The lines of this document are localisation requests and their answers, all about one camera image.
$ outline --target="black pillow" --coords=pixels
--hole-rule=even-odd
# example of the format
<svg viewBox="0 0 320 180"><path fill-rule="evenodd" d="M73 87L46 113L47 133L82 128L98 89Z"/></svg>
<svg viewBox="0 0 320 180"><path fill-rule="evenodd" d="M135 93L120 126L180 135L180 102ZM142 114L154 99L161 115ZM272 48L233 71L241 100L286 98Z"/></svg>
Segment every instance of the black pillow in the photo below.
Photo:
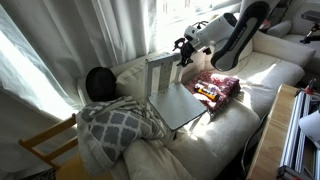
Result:
<svg viewBox="0 0 320 180"><path fill-rule="evenodd" d="M95 67L86 77L86 89L93 102L116 99L116 76L109 68Z"/></svg>

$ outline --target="gray and white blanket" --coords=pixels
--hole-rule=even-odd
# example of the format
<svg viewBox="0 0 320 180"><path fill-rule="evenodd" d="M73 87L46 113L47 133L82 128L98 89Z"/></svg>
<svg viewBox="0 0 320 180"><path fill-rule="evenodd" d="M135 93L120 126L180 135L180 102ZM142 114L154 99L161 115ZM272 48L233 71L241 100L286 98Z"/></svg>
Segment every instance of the gray and white blanket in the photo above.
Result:
<svg viewBox="0 0 320 180"><path fill-rule="evenodd" d="M160 120L131 96L94 102L76 116L79 153L91 175L111 168L132 141L164 137Z"/></svg>

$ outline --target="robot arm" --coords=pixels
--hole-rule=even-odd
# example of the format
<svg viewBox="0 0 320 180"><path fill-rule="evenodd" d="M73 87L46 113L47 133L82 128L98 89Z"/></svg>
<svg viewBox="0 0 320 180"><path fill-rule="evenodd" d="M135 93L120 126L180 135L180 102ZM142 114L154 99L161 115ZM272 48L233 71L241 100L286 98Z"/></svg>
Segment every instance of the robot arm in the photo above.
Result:
<svg viewBox="0 0 320 180"><path fill-rule="evenodd" d="M278 2L279 0L243 0L238 22L233 14L225 13L209 22L203 29L189 26L184 35L188 41L184 43L182 38L175 42L175 48L181 50L181 65L186 66L192 62L190 57L193 53L209 53L209 46L226 40L222 48L213 54L211 64L219 71L234 68L240 53Z"/></svg>

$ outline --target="sheer curtain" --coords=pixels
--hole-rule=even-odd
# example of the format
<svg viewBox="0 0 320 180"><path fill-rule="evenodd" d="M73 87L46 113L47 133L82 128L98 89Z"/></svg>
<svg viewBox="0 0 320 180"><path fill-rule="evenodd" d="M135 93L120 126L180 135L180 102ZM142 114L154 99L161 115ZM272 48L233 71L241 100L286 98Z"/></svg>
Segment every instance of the sheer curtain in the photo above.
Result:
<svg viewBox="0 0 320 180"><path fill-rule="evenodd" d="M156 1L4 0L2 5L63 91L81 104L77 80L155 50Z"/></svg>

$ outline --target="couch armrest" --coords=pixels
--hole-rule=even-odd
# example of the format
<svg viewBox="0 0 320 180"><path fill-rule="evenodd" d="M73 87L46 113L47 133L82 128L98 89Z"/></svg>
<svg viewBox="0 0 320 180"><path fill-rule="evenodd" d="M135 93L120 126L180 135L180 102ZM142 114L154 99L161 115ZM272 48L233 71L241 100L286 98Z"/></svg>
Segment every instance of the couch armrest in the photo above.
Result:
<svg viewBox="0 0 320 180"><path fill-rule="evenodd" d="M304 67L316 50L302 44L257 32L253 36L253 51L268 54Z"/></svg>
<svg viewBox="0 0 320 180"><path fill-rule="evenodd" d="M267 34L282 38L283 36L289 33L291 28L292 28L292 22L291 20L287 20L268 29Z"/></svg>

